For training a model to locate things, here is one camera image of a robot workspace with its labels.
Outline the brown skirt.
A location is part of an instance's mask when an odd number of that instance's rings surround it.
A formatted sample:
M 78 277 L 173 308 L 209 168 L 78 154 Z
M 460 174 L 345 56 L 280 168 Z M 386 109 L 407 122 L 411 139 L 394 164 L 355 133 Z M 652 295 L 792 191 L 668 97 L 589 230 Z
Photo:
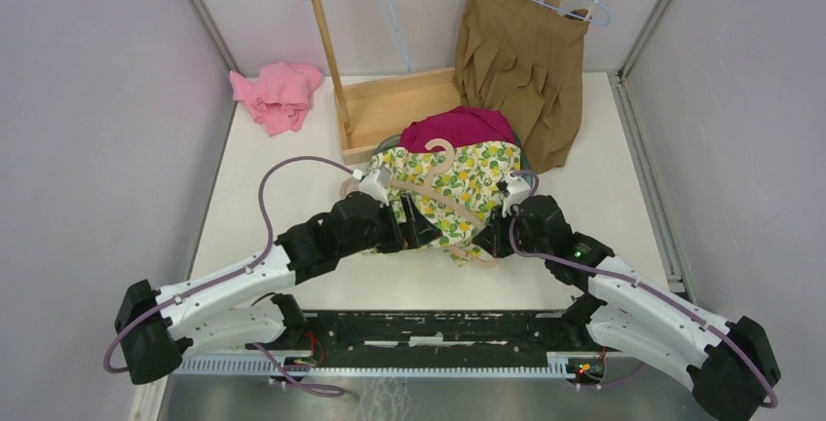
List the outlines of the brown skirt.
M 582 126 L 585 16 L 533 0 L 466 0 L 454 64 L 461 101 L 505 116 L 536 172 L 565 166 Z

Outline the wooden clothes rack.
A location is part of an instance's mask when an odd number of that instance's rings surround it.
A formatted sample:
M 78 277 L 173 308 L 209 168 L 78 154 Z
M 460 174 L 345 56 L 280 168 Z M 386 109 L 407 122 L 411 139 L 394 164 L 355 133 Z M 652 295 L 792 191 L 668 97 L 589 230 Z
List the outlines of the wooden clothes rack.
M 557 4 L 548 0 L 533 1 L 563 15 L 570 15 L 574 11 L 563 12 Z M 353 85 L 345 85 L 341 81 L 322 1 L 311 2 L 330 68 L 342 154 L 346 163 L 367 161 L 383 140 L 401 134 L 414 122 L 460 105 L 468 106 L 461 101 L 454 68 L 459 26 L 466 0 L 457 21 L 452 66 Z

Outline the magenta cloth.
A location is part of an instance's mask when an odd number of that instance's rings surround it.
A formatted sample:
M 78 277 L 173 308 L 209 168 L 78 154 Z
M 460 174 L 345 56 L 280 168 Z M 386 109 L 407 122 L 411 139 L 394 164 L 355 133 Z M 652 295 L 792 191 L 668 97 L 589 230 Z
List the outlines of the magenta cloth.
M 489 141 L 518 144 L 510 123 L 500 112 L 457 106 L 410 124 L 402 131 L 398 146 L 412 153 L 432 152 L 426 145 L 437 138 L 447 141 L 453 147 Z

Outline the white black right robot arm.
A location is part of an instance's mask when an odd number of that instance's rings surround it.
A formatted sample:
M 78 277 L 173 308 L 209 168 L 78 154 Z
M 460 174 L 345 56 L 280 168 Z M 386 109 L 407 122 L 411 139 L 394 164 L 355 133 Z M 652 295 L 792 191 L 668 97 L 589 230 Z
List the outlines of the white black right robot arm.
M 581 291 L 562 326 L 570 348 L 596 344 L 655 368 L 717 420 L 748 420 L 761 407 L 777 407 L 781 373 L 760 324 L 746 316 L 733 322 L 652 282 L 574 231 L 552 197 L 494 209 L 473 242 L 496 258 L 540 259 L 557 281 Z

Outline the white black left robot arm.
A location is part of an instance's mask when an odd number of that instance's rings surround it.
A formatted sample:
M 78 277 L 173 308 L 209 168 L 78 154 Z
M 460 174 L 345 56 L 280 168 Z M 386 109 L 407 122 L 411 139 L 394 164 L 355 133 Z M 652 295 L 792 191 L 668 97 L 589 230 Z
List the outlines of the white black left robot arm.
M 115 320 L 117 336 L 104 355 L 110 373 L 127 373 L 143 385 L 174 372 L 185 360 L 214 349 L 276 342 L 286 350 L 305 340 L 298 308 L 242 303 L 332 272 L 339 261 L 366 250 L 397 253 L 439 239 L 440 229 L 403 195 L 403 221 L 391 206 L 356 192 L 278 236 L 247 263 L 163 287 L 146 280 L 125 291 Z M 111 358 L 121 350 L 125 364 Z

